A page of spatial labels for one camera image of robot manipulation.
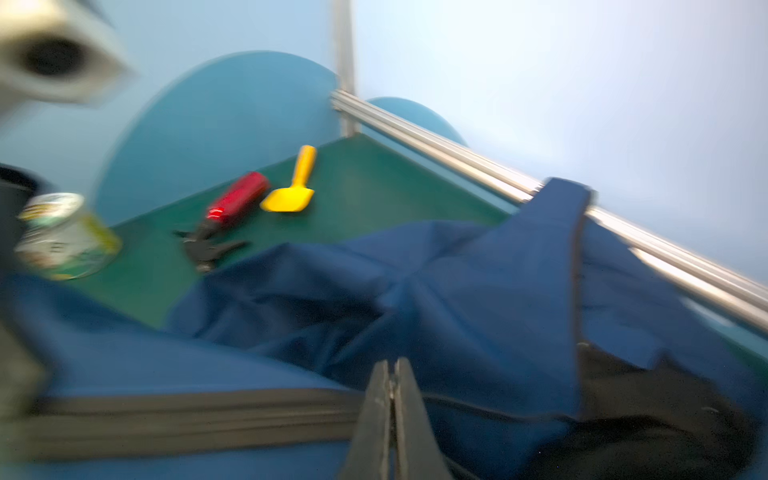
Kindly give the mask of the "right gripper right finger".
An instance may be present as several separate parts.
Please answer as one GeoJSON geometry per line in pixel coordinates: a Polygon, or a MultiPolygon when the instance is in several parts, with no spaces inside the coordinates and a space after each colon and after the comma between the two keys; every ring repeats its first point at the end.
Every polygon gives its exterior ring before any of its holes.
{"type": "Polygon", "coordinates": [[[411,363],[405,357],[399,358],[394,367],[393,410],[395,478],[452,479],[431,428],[411,363]]]}

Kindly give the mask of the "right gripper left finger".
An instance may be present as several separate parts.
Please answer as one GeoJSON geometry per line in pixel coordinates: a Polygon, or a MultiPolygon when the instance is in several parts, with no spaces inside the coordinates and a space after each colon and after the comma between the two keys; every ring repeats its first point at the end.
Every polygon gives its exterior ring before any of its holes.
{"type": "Polygon", "coordinates": [[[339,479],[390,478],[392,412],[389,364],[383,360],[373,367],[339,479]]]}

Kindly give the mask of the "navy blue jacket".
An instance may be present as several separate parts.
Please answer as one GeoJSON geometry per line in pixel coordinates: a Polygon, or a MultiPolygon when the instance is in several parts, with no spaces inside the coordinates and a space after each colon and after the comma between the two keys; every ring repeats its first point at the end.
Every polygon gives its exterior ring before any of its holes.
{"type": "Polygon", "coordinates": [[[38,479],[338,479],[407,358],[454,478],[763,479],[767,384],[548,181],[503,223],[283,244],[149,328],[2,277],[1,456],[38,479]]]}

